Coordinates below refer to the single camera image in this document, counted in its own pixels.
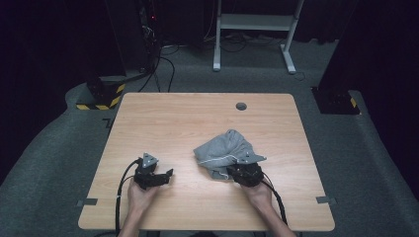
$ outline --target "cloth fold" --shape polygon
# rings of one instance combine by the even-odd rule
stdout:
[[[216,180],[231,179],[227,167],[237,163],[247,155],[254,155],[253,146],[240,132],[229,129],[194,149],[197,163],[206,167],[209,175]]]

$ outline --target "forearm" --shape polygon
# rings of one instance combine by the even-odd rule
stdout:
[[[255,206],[255,208],[275,237],[295,237],[271,205]]]
[[[126,216],[123,229],[120,232],[119,237],[137,237],[138,226],[143,215],[143,210],[130,210]]]

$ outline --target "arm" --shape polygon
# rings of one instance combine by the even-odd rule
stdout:
[[[268,187],[260,183],[252,188],[244,186],[241,186],[241,188],[275,237],[295,236],[272,207],[272,192]]]
[[[133,180],[130,180],[128,188],[128,214],[119,237],[138,236],[138,225],[142,215],[150,206],[159,187],[143,190]]]

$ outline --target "table top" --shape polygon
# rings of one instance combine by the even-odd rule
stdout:
[[[237,103],[247,109],[239,111]],[[334,220],[293,97],[288,94],[127,93],[124,95],[79,226],[115,228],[118,185],[126,167],[144,152],[159,159],[155,173],[174,169],[147,210],[144,230],[267,230],[239,185],[213,180],[193,150],[229,129],[253,145],[282,197],[294,231],[329,231]],[[136,165],[128,172],[133,175]],[[121,224],[127,213],[126,182]],[[279,213],[273,196],[273,206]]]

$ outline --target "gray carpet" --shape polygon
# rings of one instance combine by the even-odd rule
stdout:
[[[360,116],[322,115],[311,95],[336,43],[294,42],[296,75],[288,74],[278,45],[248,45],[221,52],[221,71],[212,71],[211,50],[181,47],[165,55],[176,73],[171,92],[289,93],[295,98],[336,228],[303,236],[419,236],[419,204],[383,147],[363,104],[352,91]],[[224,44],[234,49],[237,45]],[[163,54],[176,47],[163,50]],[[172,69],[162,60],[157,69],[162,91]],[[145,79],[126,84],[135,92]],[[66,95],[67,111],[32,141],[0,189],[0,236],[94,236],[104,230],[78,227],[81,207],[105,147],[112,111],[78,111],[84,85]],[[156,92],[152,78],[143,92]]]

